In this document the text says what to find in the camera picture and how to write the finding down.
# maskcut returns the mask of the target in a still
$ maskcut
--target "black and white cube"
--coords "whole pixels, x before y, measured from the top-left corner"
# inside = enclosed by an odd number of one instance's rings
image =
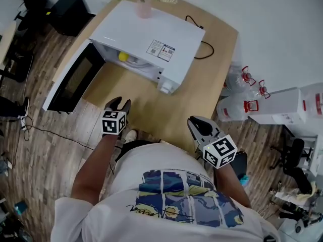
[[[230,135],[206,145],[203,148],[203,159],[215,168],[221,168],[234,160],[238,151]]]
[[[121,111],[104,111],[101,122],[103,134],[118,135],[126,127],[126,113]]]

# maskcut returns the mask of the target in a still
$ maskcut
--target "microwave window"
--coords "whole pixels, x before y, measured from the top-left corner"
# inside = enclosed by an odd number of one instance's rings
[[[69,82],[65,86],[65,89],[62,93],[64,98],[72,98],[76,89],[79,87],[80,83],[83,81],[86,74],[89,72],[93,64],[87,59],[84,58],[82,62],[78,65],[77,69],[69,79]]]

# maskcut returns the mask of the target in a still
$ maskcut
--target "yellow ball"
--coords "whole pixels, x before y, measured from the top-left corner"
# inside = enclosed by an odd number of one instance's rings
[[[119,54],[119,60],[122,61],[122,62],[125,62],[127,61],[129,58],[129,55],[127,53],[124,53],[124,52],[120,52]]]

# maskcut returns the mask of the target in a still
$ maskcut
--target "open microwave door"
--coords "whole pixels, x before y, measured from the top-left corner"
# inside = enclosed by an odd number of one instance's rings
[[[54,83],[43,109],[72,113],[104,63],[95,46],[86,40]]]

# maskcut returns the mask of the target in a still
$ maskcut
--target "black speaker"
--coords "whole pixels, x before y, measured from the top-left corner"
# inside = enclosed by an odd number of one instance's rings
[[[47,14],[49,23],[59,34],[74,37],[91,17],[83,0],[58,0]]]

